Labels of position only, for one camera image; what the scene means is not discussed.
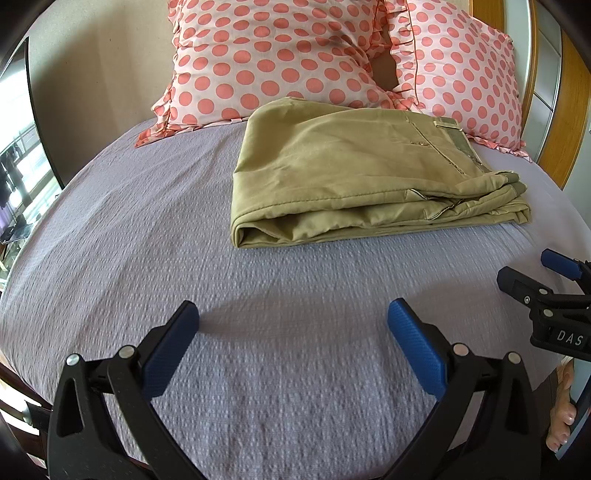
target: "pink polka dot pillow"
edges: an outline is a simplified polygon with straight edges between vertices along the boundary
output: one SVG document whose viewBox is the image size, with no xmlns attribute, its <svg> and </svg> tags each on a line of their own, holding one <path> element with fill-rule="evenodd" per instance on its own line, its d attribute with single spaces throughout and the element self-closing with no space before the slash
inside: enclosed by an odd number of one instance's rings
<svg viewBox="0 0 591 480">
<path fill-rule="evenodd" d="M 450 116 L 478 143 L 518 151 L 521 102 L 508 35 L 441 0 L 386 1 L 395 107 Z"/>
<path fill-rule="evenodd" d="M 169 0 L 173 79 L 136 146 L 240 121 L 284 96 L 393 108 L 371 78 L 378 0 Z"/>
</svg>

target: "textured bed cover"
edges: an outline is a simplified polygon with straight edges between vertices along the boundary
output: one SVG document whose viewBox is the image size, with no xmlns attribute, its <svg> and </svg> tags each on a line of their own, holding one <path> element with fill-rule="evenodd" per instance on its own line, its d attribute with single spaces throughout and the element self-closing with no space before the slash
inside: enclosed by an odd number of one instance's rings
<svg viewBox="0 0 591 480">
<path fill-rule="evenodd" d="M 361 480 L 385 472 L 434 403 L 387 330 L 391 300 L 477 354 L 518 351 L 533 387 L 557 365 L 530 346 L 527 308 L 495 282 L 511 265 L 576 292 L 540 253 L 591 257 L 589 229 L 537 165 L 475 147 L 528 185 L 527 225 L 242 250 L 229 219 L 246 125 L 134 149 L 149 123 L 72 180 L 2 295 L 0 349 L 46 399 L 68 353 L 111 356 L 188 299 L 201 330 L 153 405 L 197 467 L 212 480 Z"/>
</svg>

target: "wall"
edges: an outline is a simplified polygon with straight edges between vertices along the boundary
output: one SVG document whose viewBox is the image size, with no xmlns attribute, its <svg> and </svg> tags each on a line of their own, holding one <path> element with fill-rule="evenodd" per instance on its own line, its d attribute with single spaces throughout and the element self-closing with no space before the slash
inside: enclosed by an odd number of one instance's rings
<svg viewBox="0 0 591 480">
<path fill-rule="evenodd" d="M 173 66 L 167 14 L 165 0 L 56 0 L 31 27 L 38 127 L 65 183 L 153 116 Z"/>
<path fill-rule="evenodd" d="M 570 177 L 564 186 L 564 192 L 583 220 L 591 228 L 591 102 L 587 113 L 587 130 L 583 138 L 579 155 Z"/>
</svg>

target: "black clamp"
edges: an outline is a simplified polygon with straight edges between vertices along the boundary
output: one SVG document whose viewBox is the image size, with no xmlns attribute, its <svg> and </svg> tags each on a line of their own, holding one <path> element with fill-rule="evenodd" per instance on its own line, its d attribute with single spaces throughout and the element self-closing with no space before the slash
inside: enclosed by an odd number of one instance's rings
<svg viewBox="0 0 591 480">
<path fill-rule="evenodd" d="M 538 281 L 511 267 L 499 270 L 496 282 L 530 309 L 532 345 L 591 361 L 591 264 L 573 260 L 550 249 L 541 255 L 542 265 L 575 281 L 584 295 L 556 294 Z"/>
<path fill-rule="evenodd" d="M 383 479 L 538 480 L 538 418 L 520 355 L 487 358 L 462 343 L 452 346 L 403 299 L 390 304 L 388 326 L 421 386 L 438 402 Z M 448 452 L 475 392 L 484 396 L 470 435 Z"/>
<path fill-rule="evenodd" d="M 205 480 L 150 404 L 166 390 L 198 329 L 197 307 L 185 301 L 137 348 L 125 345 L 113 358 L 90 362 L 77 353 L 67 357 L 48 431 L 51 480 Z M 117 399 L 151 469 L 125 453 L 105 393 Z"/>
</svg>

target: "metal pin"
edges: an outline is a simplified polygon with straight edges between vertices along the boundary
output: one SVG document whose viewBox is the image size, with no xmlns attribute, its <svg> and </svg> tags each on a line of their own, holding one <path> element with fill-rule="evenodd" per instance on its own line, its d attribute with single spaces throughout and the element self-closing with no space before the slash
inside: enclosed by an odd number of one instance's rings
<svg viewBox="0 0 591 480">
<path fill-rule="evenodd" d="M 71 355 L 68 355 L 68 358 L 66 358 L 66 364 L 70 365 L 71 367 L 76 365 L 79 361 L 80 361 L 80 355 L 78 355 L 77 353 L 73 353 Z"/>
<path fill-rule="evenodd" d="M 509 362 L 515 365 L 521 362 L 521 355 L 517 352 L 510 352 L 507 358 L 509 359 Z"/>
<path fill-rule="evenodd" d="M 463 343 L 456 343 L 453 346 L 453 352 L 458 356 L 466 356 L 470 353 L 470 349 Z"/>
<path fill-rule="evenodd" d="M 119 356 L 121 358 L 131 358 L 135 353 L 135 347 L 133 345 L 125 345 L 119 349 Z"/>
</svg>

